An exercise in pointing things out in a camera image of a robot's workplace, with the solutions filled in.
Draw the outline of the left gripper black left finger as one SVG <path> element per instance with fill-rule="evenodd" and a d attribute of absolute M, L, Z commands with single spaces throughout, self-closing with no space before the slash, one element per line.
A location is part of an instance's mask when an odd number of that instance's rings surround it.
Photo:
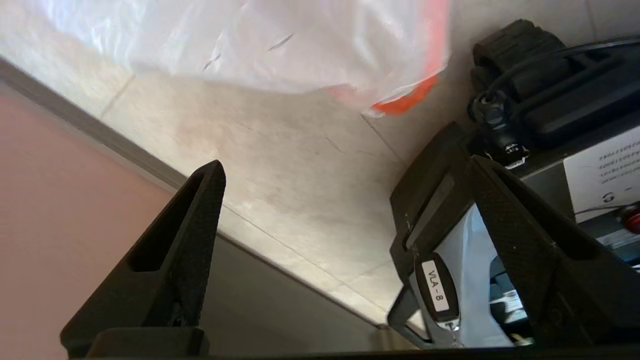
<path fill-rule="evenodd" d="M 226 189 L 199 167 L 60 334 L 69 358 L 205 358 L 199 327 Z"/>

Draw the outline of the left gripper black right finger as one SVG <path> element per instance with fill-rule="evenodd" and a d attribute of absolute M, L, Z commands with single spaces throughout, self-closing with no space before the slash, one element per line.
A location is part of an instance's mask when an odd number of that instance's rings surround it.
<path fill-rule="evenodd" d="M 540 346 L 637 345 L 640 276 L 505 167 L 474 155 L 471 191 Z"/>

